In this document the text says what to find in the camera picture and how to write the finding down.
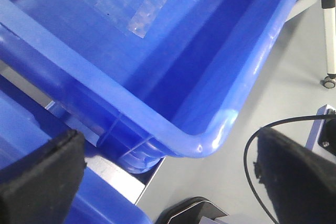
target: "caster wheel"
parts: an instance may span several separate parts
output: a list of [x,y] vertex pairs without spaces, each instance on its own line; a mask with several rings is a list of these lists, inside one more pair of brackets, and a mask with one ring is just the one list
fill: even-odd
[[323,86],[327,89],[333,89],[336,86],[336,80],[331,79],[329,76],[325,77],[324,81],[322,82]]

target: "tape strip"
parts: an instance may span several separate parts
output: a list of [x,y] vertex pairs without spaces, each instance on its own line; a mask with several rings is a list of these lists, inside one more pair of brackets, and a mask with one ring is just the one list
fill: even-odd
[[144,0],[128,23],[128,30],[144,38],[167,0]]

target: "white floor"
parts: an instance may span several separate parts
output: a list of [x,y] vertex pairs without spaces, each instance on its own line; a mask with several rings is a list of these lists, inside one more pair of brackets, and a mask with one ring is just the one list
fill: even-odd
[[[204,159],[169,157],[163,163],[138,204],[151,219],[181,200],[203,196],[229,214],[243,212],[271,223],[246,182],[243,150],[249,137],[263,125],[315,114],[327,103],[336,106],[336,89],[327,90],[320,84],[326,76],[323,29],[320,3],[285,24],[220,151]],[[292,123],[277,129],[303,145],[311,124]],[[253,145],[249,162],[255,159]],[[257,185],[257,189],[271,208],[263,186]]]

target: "black cable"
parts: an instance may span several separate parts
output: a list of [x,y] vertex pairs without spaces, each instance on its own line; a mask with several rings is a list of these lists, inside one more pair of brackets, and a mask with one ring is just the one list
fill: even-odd
[[[300,122],[300,121],[312,121],[312,120],[326,120],[326,119],[336,119],[336,115],[334,114],[328,114],[328,115],[309,115],[309,116],[299,116],[297,118],[288,118],[288,119],[284,119],[284,120],[280,120],[277,122],[273,122],[270,124],[267,124],[265,127],[274,127],[277,125],[281,125],[281,124],[285,124],[285,123],[292,123],[292,122]],[[261,207],[263,208],[263,210],[265,211],[265,213],[268,215],[268,217],[275,223],[275,224],[279,224],[279,222],[273,217],[273,215],[270,213],[270,211],[267,209],[267,207],[264,205],[263,201],[261,200],[261,198],[259,197],[257,191],[255,190],[252,181],[251,181],[251,177],[248,171],[248,167],[247,167],[247,154],[248,154],[248,149],[251,146],[251,143],[253,142],[253,140],[259,135],[259,130],[256,131],[251,137],[250,139],[247,141],[246,145],[245,145],[245,149],[244,149],[244,171],[245,171],[245,176],[247,179],[247,182],[252,190],[252,193],[254,194],[254,196],[256,197],[257,201],[259,202],[259,204],[261,205]]]

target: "blue plastic crate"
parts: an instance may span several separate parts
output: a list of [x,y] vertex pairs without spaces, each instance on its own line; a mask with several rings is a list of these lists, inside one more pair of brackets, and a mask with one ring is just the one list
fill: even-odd
[[133,173],[224,142],[296,0],[0,0],[0,57]]
[[[65,130],[68,130],[66,125],[0,76],[0,169],[23,158]],[[86,168],[64,223],[152,222],[138,207]]]

